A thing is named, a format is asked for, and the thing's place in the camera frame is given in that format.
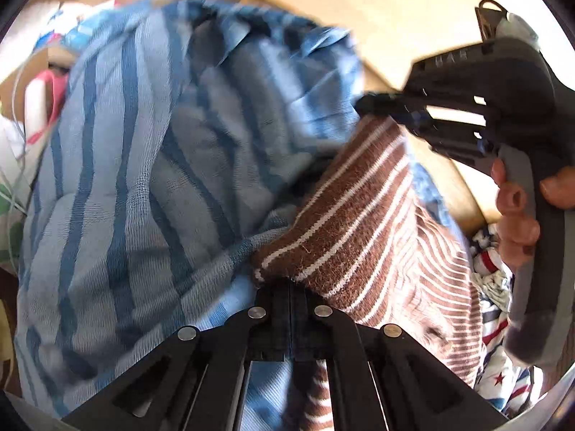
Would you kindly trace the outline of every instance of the silver rivet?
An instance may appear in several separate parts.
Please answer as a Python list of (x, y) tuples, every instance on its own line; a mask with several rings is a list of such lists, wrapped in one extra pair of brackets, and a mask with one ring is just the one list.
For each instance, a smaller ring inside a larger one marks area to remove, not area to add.
[(266, 311), (261, 306), (254, 306), (248, 309), (248, 316), (252, 319), (261, 319), (266, 315)]
[(185, 326), (178, 331), (178, 338), (183, 341), (192, 340), (193, 338), (195, 338), (195, 336), (196, 331), (194, 328), (190, 326)]
[(383, 333), (388, 337), (399, 337), (403, 331), (397, 324), (386, 324)]
[(327, 316), (331, 316), (334, 311), (329, 306), (319, 305), (314, 308), (313, 312), (315, 312), (316, 316), (320, 316), (320, 318), (327, 318)]

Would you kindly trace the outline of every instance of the red star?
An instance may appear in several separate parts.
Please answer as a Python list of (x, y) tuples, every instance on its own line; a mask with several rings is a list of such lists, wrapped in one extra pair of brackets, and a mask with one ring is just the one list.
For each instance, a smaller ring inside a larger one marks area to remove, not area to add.
[(499, 373), (499, 376), (495, 378), (495, 385), (503, 384), (504, 377), (505, 376), (503, 374)]

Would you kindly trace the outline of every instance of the wooden board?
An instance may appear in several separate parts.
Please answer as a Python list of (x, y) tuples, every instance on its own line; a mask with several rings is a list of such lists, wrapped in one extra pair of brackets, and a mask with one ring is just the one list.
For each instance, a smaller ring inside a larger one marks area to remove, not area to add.
[(401, 89), (414, 59), (481, 41), (480, 0), (264, 0), (322, 24), (350, 28), (360, 55)]

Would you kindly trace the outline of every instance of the finger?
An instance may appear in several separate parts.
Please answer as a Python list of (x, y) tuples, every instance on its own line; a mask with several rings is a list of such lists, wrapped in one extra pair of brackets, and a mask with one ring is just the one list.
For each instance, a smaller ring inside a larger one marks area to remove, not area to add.
[(517, 183), (503, 183), (497, 194), (496, 206), (503, 215), (523, 212), (527, 205), (527, 194)]
[(539, 186), (543, 197), (555, 207), (575, 207), (575, 167), (562, 168), (557, 175), (541, 181)]
[(511, 270), (516, 271), (532, 257), (533, 246), (524, 246), (503, 240), (499, 243), (499, 255)]
[(539, 239), (539, 223), (526, 215), (506, 215), (497, 224), (497, 232), (502, 240), (510, 240), (520, 245), (534, 245)]
[(491, 178), (495, 181), (497, 186), (501, 186), (507, 181), (507, 173), (505, 172), (505, 165), (500, 158), (496, 158), (491, 166)]

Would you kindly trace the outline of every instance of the blue striped fabric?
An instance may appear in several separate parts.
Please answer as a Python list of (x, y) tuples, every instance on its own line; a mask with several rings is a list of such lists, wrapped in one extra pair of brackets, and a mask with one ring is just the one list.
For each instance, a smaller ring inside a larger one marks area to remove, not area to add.
[[(291, 186), (356, 123), (346, 31), (286, 12), (138, 3), (70, 73), (22, 244), (25, 398), (64, 416), (179, 326), (250, 306), (248, 256), (294, 216)], [(277, 429), (289, 364), (257, 364), (244, 429)]]

